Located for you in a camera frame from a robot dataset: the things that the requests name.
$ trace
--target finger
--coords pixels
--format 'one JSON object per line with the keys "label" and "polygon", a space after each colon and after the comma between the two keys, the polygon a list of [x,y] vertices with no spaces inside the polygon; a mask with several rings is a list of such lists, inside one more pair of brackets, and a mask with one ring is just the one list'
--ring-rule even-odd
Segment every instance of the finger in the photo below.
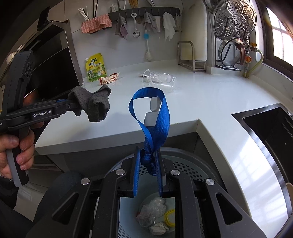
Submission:
{"label": "finger", "polygon": [[9,168],[9,164],[7,164],[4,168],[0,169],[0,174],[4,176],[5,178],[12,179],[12,174]]}
{"label": "finger", "polygon": [[28,135],[20,141],[19,147],[21,150],[26,150],[34,144],[35,134],[32,130],[29,131]]}
{"label": "finger", "polygon": [[20,169],[21,170],[30,169],[32,167],[33,163],[34,163],[34,156],[32,156],[26,163],[22,164],[20,166]]}
{"label": "finger", "polygon": [[34,125],[31,125],[30,128],[31,129],[37,129],[37,128],[41,128],[43,125],[45,124],[45,122],[39,122],[39,123],[36,123]]}
{"label": "finger", "polygon": [[6,158],[6,152],[0,152],[0,170],[5,168],[5,166],[8,164],[7,158]]}
{"label": "finger", "polygon": [[17,157],[16,157],[16,161],[19,165],[23,165],[25,164],[27,161],[29,161],[31,159],[31,157],[33,156],[35,151],[35,146],[32,145],[31,147],[29,147],[28,149],[26,149],[25,151],[22,151]]}
{"label": "finger", "polygon": [[18,138],[14,135],[3,134],[0,135],[0,152],[6,149],[13,149],[18,146]]}

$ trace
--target trash bin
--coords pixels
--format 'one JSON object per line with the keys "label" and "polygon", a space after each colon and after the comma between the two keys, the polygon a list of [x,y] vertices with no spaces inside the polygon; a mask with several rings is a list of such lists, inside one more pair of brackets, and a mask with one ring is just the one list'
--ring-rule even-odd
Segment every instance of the trash bin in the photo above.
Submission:
{"label": "trash bin", "polygon": [[[173,161],[175,169],[186,173],[192,179],[204,181],[206,178],[211,178],[221,185],[222,180],[218,177],[217,173],[215,173],[205,161],[194,154],[181,149],[167,147],[161,148],[161,154],[162,157]],[[133,154],[119,161],[111,168],[111,170],[109,170],[109,172],[119,169],[122,161],[131,157],[133,157]],[[136,220],[136,216],[144,204],[148,204],[152,199],[158,196],[159,192],[157,178],[155,176],[151,176],[147,172],[145,166],[140,165],[137,196],[134,198],[121,197],[120,199],[118,238],[157,237],[150,233],[148,227],[141,227]],[[167,198],[165,205],[166,212],[171,209],[175,209],[175,199]],[[162,236],[165,238],[174,238],[175,227],[170,227],[169,232],[163,234]]]}

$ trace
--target knot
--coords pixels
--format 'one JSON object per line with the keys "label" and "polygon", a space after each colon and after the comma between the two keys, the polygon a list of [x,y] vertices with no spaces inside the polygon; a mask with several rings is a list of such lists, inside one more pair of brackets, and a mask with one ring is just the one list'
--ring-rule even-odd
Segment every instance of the knot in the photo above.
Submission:
{"label": "knot", "polygon": [[146,167],[147,172],[156,176],[156,161],[152,154],[148,154],[145,149],[140,151],[140,163]]}

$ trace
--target screw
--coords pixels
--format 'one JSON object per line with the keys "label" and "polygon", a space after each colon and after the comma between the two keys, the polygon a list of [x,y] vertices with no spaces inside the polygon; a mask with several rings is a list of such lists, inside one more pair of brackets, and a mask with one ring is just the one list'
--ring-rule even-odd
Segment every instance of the screw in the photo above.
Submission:
{"label": "screw", "polygon": [[82,185],[87,185],[87,184],[89,184],[90,183],[90,179],[89,178],[83,178],[82,180],[81,180],[81,184]]}
{"label": "screw", "polygon": [[206,184],[208,185],[214,185],[215,184],[215,181],[212,180],[211,178],[208,178],[206,181],[205,181]]}
{"label": "screw", "polygon": [[116,174],[117,175],[123,175],[123,174],[125,174],[125,170],[124,169],[117,169]]}
{"label": "screw", "polygon": [[176,170],[176,169],[173,169],[173,170],[171,170],[171,174],[174,175],[174,176],[178,176],[180,174],[180,171]]}

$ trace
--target kitchen counter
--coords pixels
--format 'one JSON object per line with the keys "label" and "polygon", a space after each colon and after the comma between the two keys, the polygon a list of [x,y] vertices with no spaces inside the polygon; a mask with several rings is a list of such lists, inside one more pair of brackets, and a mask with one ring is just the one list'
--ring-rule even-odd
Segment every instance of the kitchen counter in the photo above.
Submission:
{"label": "kitchen counter", "polygon": [[[170,111],[168,136],[197,131],[229,194],[238,203],[244,199],[256,224],[268,238],[274,237],[288,217],[284,195],[266,157],[231,114],[280,100],[249,79],[192,73],[175,61],[147,62],[110,70],[108,74],[120,72],[120,77],[109,84],[112,93],[106,119],[90,123],[83,111],[79,117],[67,112],[48,124],[36,143],[36,151],[60,154],[143,142],[144,134],[129,113],[128,104],[142,87],[139,73],[145,69],[177,76],[176,91],[165,93]],[[95,82],[84,87],[91,92],[99,88]],[[150,111],[149,99],[135,100],[134,110],[143,122],[145,113]],[[213,150],[213,143],[219,154]]]}

